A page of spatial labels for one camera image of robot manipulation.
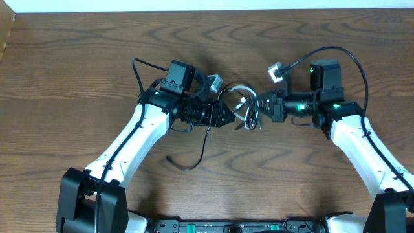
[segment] wooden table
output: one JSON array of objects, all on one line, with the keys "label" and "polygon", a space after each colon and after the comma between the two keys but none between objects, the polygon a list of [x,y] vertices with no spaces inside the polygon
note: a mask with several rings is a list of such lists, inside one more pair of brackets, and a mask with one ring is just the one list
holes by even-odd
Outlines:
[{"label": "wooden table", "polygon": [[[168,67],[172,59],[275,86],[267,67],[326,45],[349,49],[367,74],[368,117],[395,157],[414,168],[414,10],[279,10],[18,14],[0,63],[0,232],[53,232],[60,179],[103,152],[130,119],[138,95],[133,56]],[[346,99],[361,105],[356,66],[337,51]],[[309,89],[304,62],[292,74]],[[162,71],[139,66],[144,87]],[[372,200],[348,158],[319,129],[263,123],[262,130],[169,131],[148,153],[127,192],[148,216],[277,219],[339,210],[367,215]]]}]

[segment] black joint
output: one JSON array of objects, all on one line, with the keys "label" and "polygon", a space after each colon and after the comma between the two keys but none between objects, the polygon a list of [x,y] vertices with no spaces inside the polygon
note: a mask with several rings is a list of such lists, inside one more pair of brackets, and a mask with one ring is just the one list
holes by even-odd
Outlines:
[{"label": "black joint", "polygon": [[92,170],[90,170],[90,169],[84,169],[84,171],[83,171],[83,172],[85,172],[86,174],[88,174],[88,175],[89,175],[89,174],[91,173],[91,171],[92,171]]},{"label": "black joint", "polygon": [[384,192],[395,192],[395,190],[393,188],[386,188]]},{"label": "black joint", "polygon": [[111,184],[119,185],[120,182],[117,179],[112,179]]}]

